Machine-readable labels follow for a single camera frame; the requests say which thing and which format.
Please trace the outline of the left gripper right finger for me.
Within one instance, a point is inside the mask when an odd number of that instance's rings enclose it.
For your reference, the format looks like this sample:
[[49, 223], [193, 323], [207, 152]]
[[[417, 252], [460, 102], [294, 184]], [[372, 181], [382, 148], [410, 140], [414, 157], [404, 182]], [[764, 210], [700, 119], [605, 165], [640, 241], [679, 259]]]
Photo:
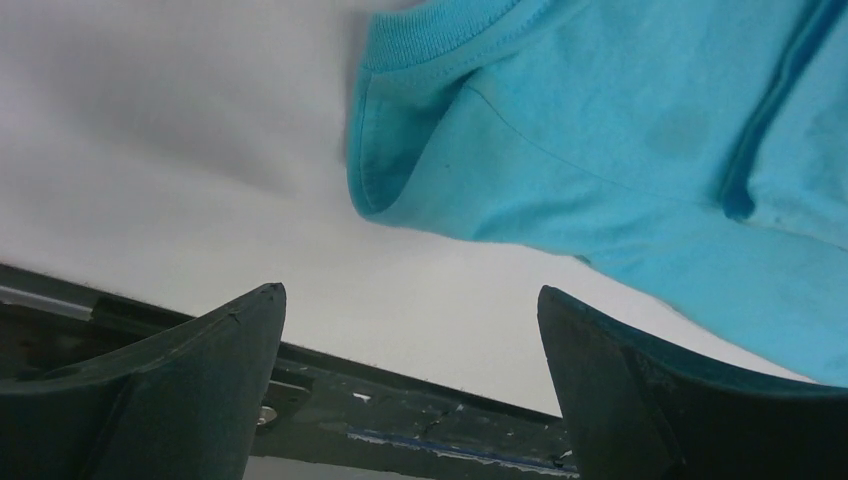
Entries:
[[584, 479], [843, 479], [847, 392], [731, 365], [550, 286], [537, 319]]

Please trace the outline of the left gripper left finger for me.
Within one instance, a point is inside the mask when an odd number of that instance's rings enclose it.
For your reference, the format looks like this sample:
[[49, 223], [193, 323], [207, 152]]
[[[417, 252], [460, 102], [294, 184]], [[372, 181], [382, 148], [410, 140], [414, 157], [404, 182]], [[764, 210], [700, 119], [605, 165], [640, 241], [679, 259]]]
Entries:
[[239, 479], [284, 325], [266, 284], [146, 338], [1, 309], [5, 479]]

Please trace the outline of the turquoise t shirt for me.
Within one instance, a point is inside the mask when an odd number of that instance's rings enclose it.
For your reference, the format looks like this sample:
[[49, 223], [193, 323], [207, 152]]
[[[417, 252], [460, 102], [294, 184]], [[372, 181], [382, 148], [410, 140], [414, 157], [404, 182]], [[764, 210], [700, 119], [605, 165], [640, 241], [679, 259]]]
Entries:
[[369, 22], [355, 209], [580, 259], [847, 382], [843, 1], [427, 1]]

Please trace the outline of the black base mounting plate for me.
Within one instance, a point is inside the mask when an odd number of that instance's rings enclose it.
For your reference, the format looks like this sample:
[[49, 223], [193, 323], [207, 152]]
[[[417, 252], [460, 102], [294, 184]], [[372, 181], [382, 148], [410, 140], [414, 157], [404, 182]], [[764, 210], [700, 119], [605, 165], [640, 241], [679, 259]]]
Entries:
[[[17, 305], [146, 338], [193, 318], [5, 266]], [[563, 422], [281, 340], [247, 464], [427, 479], [574, 479]]]

